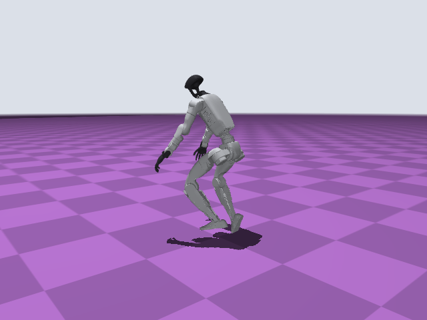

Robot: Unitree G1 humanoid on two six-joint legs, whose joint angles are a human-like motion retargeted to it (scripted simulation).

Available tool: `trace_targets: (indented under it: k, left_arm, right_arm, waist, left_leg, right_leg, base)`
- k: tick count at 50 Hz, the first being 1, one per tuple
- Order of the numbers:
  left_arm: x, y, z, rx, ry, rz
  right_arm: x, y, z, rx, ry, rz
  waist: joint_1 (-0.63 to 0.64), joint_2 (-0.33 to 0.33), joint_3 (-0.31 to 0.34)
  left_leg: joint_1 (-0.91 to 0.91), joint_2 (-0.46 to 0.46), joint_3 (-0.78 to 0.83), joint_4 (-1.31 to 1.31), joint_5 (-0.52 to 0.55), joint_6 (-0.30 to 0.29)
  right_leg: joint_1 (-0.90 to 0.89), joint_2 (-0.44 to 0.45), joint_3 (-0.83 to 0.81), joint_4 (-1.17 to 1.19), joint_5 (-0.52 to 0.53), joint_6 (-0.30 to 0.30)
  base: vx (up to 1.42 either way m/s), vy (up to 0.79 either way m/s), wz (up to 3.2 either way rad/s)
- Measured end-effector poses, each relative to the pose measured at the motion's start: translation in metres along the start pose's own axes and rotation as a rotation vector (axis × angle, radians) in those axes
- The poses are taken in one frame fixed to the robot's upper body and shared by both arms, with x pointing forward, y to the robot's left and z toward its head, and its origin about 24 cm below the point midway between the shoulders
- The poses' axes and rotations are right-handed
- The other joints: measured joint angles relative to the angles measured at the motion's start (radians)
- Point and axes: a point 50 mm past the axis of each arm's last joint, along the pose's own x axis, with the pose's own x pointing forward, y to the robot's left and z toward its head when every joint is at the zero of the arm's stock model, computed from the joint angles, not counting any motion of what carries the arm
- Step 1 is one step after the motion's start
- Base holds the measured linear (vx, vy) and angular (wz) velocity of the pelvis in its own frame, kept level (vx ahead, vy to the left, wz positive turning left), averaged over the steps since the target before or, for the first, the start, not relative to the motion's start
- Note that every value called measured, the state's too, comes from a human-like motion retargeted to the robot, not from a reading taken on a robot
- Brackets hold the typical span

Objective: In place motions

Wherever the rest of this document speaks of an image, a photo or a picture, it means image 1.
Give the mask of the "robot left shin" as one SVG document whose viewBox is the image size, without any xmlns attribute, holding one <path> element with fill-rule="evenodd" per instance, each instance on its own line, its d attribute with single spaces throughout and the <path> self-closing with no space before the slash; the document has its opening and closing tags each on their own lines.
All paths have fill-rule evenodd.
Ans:
<svg viewBox="0 0 427 320">
<path fill-rule="evenodd" d="M 212 220 L 214 223 L 216 223 L 217 221 L 220 222 L 220 218 L 211 208 L 209 200 L 207 199 L 202 190 L 197 190 L 196 186 L 193 183 L 189 183 L 185 186 L 185 190 L 183 192 L 188 197 L 188 199 L 209 219 L 213 219 L 215 221 L 214 222 Z"/>
</svg>

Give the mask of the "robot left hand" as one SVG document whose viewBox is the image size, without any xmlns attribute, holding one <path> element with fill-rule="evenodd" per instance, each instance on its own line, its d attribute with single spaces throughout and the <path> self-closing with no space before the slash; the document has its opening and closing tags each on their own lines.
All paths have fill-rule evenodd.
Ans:
<svg viewBox="0 0 427 320">
<path fill-rule="evenodd" d="M 159 171 L 159 164 L 165 159 L 168 158 L 171 155 L 170 151 L 166 151 L 164 153 L 164 151 L 162 152 L 162 155 L 158 158 L 157 163 L 155 164 L 155 171 L 158 172 Z"/>
</svg>

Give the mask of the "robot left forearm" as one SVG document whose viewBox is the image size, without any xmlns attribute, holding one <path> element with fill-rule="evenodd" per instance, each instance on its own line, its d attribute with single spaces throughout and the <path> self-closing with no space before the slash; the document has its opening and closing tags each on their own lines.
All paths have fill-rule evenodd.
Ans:
<svg viewBox="0 0 427 320">
<path fill-rule="evenodd" d="M 173 139 L 170 141 L 168 147 L 165 148 L 164 153 L 166 151 L 170 151 L 172 155 L 173 151 L 177 149 L 178 145 L 181 143 L 181 141 L 183 141 L 183 137 L 181 136 L 183 129 L 184 126 L 182 124 L 178 126 Z"/>
</svg>

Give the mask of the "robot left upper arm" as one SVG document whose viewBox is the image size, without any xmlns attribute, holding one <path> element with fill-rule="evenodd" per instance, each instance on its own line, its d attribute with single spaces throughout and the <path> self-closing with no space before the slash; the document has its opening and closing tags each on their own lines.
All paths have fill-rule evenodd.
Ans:
<svg viewBox="0 0 427 320">
<path fill-rule="evenodd" d="M 203 99 L 194 99 L 189 102 L 188 110 L 185 115 L 185 120 L 182 135 L 188 135 L 190 132 L 190 128 L 195 120 L 195 117 L 198 112 L 200 112 L 203 109 Z"/>
</svg>

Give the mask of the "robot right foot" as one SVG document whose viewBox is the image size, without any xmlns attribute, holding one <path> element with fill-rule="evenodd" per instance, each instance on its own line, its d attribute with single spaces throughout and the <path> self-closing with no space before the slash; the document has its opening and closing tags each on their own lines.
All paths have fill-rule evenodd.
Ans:
<svg viewBox="0 0 427 320">
<path fill-rule="evenodd" d="M 232 224 L 231 233 L 234 233 L 234 232 L 238 231 L 238 229 L 240 228 L 240 224 L 242 222 L 243 217 L 244 216 L 241 215 L 241 214 L 239 214 L 239 213 L 236 213 L 234 215 L 233 221 L 231 222 L 231 224 Z"/>
</svg>

